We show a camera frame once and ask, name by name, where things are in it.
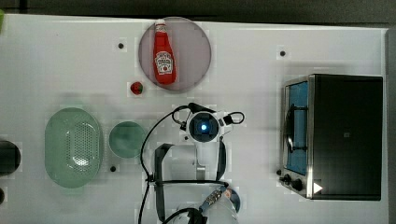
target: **ketchup label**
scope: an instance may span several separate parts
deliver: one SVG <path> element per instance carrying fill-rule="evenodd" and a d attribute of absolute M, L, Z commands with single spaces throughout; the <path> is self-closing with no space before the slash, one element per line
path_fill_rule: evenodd
<path fill-rule="evenodd" d="M 173 60 L 171 54 L 166 51 L 160 51 L 155 56 L 155 64 L 157 64 L 158 74 L 172 74 Z"/>
<path fill-rule="evenodd" d="M 166 26 L 165 26 L 165 24 L 158 24 L 158 25 L 155 25 L 155 32 L 163 32 L 163 33 L 166 33 Z"/>

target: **green bowl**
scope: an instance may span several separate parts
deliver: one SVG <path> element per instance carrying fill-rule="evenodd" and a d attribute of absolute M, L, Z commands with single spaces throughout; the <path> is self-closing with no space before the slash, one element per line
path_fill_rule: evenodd
<path fill-rule="evenodd" d="M 64 188 L 87 184 L 103 158 L 101 131 L 96 119 L 79 108 L 54 114 L 46 127 L 45 164 L 49 177 Z"/>
<path fill-rule="evenodd" d="M 111 130 L 108 143 L 110 149 L 121 158 L 134 158 L 140 155 L 140 149 L 146 133 L 140 125 L 125 121 Z"/>

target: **green colander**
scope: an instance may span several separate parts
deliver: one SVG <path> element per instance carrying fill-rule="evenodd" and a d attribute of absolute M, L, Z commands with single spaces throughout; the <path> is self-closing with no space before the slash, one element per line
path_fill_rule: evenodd
<path fill-rule="evenodd" d="M 79 188 L 98 173 L 103 158 L 101 131 L 89 113 L 62 109 L 50 118 L 45 135 L 46 170 L 55 183 Z"/>

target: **toaster oven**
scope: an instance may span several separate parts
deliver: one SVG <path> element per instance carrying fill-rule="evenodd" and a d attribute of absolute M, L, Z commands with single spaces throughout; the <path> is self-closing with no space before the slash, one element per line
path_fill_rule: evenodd
<path fill-rule="evenodd" d="M 310 75 L 283 94 L 281 184 L 313 200 L 381 199 L 382 77 Z"/>

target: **red ketchup bottle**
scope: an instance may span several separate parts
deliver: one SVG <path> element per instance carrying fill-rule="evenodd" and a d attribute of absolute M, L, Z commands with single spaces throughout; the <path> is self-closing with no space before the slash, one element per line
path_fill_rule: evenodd
<path fill-rule="evenodd" d="M 169 85 L 176 80 L 175 58 L 168 33 L 166 33 L 165 20 L 155 22 L 155 41 L 153 51 L 153 66 L 155 78 L 163 85 Z"/>

